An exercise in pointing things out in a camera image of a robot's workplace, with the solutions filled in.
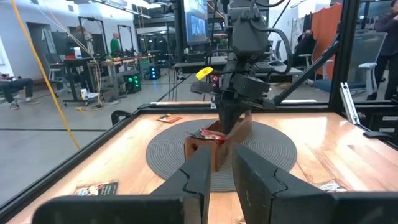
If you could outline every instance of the monitor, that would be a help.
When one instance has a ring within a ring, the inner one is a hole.
[[[185,27],[185,44],[195,45],[209,41],[207,1],[206,0],[184,0],[183,21]]]

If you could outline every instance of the black circular mat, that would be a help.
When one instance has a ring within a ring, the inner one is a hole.
[[[185,162],[184,142],[188,133],[194,133],[214,121],[187,121],[158,134],[148,145],[146,157],[149,167],[161,178],[168,179]],[[268,125],[253,122],[252,132],[242,144],[284,170],[289,171],[296,162],[297,150],[292,140]],[[234,190],[230,153],[222,168],[211,174],[211,191]]]

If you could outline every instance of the person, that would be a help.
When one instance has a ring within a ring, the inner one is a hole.
[[[120,45],[119,45],[119,34],[113,33],[113,38],[111,40],[111,55],[112,57],[117,57],[118,53],[120,52]]]
[[[387,32],[386,39],[379,57],[377,58],[377,65],[374,69],[377,87],[384,75],[384,70],[387,63],[389,64],[389,75],[387,90],[384,94],[385,100],[391,100],[392,96],[397,92],[398,86],[398,1],[391,2],[392,11],[381,16],[375,23],[374,28],[376,32]],[[377,93],[373,93],[367,97],[367,100],[375,100]]]
[[[0,91],[5,97],[6,101],[10,103],[10,109],[18,110],[18,102],[12,97],[12,93],[15,91],[23,90],[25,88],[25,102],[29,104],[40,103],[37,100],[33,100],[33,80],[31,78],[21,78],[12,81],[10,74],[3,74],[0,72]]]
[[[312,54],[313,49],[315,48],[316,40],[313,38],[313,31],[306,30],[300,37],[298,37],[298,44],[295,47],[295,51],[293,53],[293,61],[292,66],[304,66],[306,65],[305,57],[300,57],[302,54]]]

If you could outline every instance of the wooden table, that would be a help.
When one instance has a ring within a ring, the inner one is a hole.
[[[149,194],[163,179],[146,162],[154,136],[184,121],[217,118],[217,114],[183,114],[174,124],[141,115],[69,174],[42,194],[9,223],[30,223],[35,209],[47,200],[71,194],[80,184],[119,180],[118,194]],[[398,152],[334,113],[253,114],[253,120],[290,137],[298,158],[291,174],[311,184],[337,180],[348,190],[398,190]],[[236,192],[211,193],[209,223],[235,223],[242,215]]]

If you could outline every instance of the gray floor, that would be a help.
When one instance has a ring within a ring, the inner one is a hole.
[[[201,101],[203,96],[191,93],[190,83],[195,80],[192,75],[174,91],[174,101]],[[385,91],[387,82],[382,83],[380,92]],[[58,102],[72,129],[99,129],[111,127],[111,113],[115,110],[134,111],[144,103],[158,100],[169,90],[169,79],[164,75],[159,80],[144,80],[142,91],[128,95],[118,105],[106,106],[103,110],[92,113],[82,113],[70,104],[64,107],[62,99],[71,98],[70,95],[61,96]],[[270,96],[279,94],[282,90],[273,86]],[[35,93],[39,98],[39,105],[25,105],[21,103],[18,111],[11,111],[7,104],[0,105],[0,204],[26,188],[29,184],[42,177],[45,173],[76,152],[69,135],[65,131],[1,131],[4,128],[20,129],[65,129],[58,111],[48,91]],[[313,99],[327,102],[329,93],[318,91],[303,84],[294,91],[289,99]],[[354,100],[363,100],[365,95],[358,95]],[[85,146],[102,132],[74,132],[81,147]]]

